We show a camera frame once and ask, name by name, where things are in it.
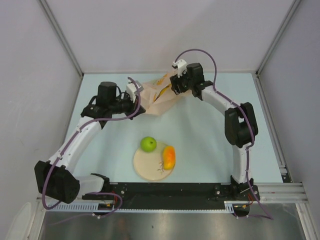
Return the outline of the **green fake apple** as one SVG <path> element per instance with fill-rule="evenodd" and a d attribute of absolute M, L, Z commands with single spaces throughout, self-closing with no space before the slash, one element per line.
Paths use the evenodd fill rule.
<path fill-rule="evenodd" d="M 157 141 L 153 137 L 146 136 L 140 141 L 140 148 L 146 153 L 153 152 L 156 147 Z"/>

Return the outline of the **orange yellow fake mango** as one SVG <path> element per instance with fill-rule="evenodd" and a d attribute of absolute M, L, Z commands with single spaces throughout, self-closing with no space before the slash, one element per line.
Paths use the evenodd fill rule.
<path fill-rule="evenodd" d="M 176 165 L 176 152 L 173 146 L 167 145 L 162 152 L 164 170 L 172 170 Z"/>

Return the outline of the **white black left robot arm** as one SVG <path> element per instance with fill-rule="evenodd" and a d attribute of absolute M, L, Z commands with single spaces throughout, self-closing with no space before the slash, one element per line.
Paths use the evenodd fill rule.
<path fill-rule="evenodd" d="M 114 115 L 124 114 L 121 120 L 130 119 L 145 112 L 141 93 L 143 86 L 129 78 L 126 90 L 121 91 L 116 83 L 103 81 L 99 84 L 71 136 L 47 161 L 38 161 L 34 167 L 36 183 L 41 200 L 46 197 L 58 203 L 72 203 L 77 197 L 95 195 L 100 200 L 110 196 L 108 177 L 98 173 L 75 177 L 73 172 L 83 152 L 107 122 L 115 121 Z"/>

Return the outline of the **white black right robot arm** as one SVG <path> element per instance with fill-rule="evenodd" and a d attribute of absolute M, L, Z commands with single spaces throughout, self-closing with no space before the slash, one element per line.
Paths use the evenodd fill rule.
<path fill-rule="evenodd" d="M 259 132 L 252 104 L 237 104 L 218 91 L 213 82 L 205 80 L 200 63 L 188 64 L 185 60 L 177 60 L 172 68 L 171 89 L 176 95 L 191 91 L 195 98 L 210 104 L 224 116 L 224 134 L 233 150 L 230 194 L 235 200 L 242 201 L 253 187 L 250 148 Z"/>

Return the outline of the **translucent peach plastic bag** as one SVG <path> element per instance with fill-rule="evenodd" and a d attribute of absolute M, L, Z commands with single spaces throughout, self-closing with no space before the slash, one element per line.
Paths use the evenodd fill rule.
<path fill-rule="evenodd" d="M 161 116 L 173 107 L 180 98 L 189 94 L 188 91 L 175 94 L 170 80 L 173 75 L 173 72 L 168 72 L 161 78 L 142 83 L 141 106 L 145 109 L 146 115 Z"/>

